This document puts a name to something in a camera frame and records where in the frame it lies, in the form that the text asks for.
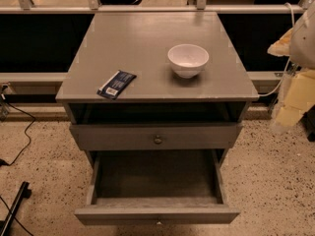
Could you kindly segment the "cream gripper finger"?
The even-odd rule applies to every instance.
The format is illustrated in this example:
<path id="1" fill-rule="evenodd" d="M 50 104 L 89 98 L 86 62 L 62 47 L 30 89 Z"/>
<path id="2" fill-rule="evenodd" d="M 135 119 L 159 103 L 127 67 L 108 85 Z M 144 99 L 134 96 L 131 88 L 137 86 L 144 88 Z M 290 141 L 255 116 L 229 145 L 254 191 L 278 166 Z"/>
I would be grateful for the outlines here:
<path id="1" fill-rule="evenodd" d="M 271 129 L 276 134 L 284 134 L 292 129 L 303 117 L 303 113 L 295 108 L 281 107 L 273 112 Z"/>

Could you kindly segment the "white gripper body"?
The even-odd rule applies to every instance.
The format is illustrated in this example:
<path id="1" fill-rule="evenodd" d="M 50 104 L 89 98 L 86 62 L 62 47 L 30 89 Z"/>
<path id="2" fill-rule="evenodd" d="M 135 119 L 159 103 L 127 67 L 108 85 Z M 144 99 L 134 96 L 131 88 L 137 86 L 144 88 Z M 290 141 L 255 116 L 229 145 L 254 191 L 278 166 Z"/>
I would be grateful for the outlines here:
<path id="1" fill-rule="evenodd" d="M 315 71 L 303 70 L 291 80 L 284 105 L 303 112 L 315 105 Z"/>

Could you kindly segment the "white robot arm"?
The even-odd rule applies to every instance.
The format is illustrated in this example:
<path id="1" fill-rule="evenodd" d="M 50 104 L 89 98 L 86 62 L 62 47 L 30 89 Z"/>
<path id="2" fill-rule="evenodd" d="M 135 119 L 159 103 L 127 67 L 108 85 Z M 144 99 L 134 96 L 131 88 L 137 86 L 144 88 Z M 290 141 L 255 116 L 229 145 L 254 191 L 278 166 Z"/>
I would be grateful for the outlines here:
<path id="1" fill-rule="evenodd" d="M 272 114 L 272 129 L 281 134 L 297 124 L 315 105 L 315 2 L 267 52 L 287 56 L 301 68 L 294 76 L 284 76 Z"/>

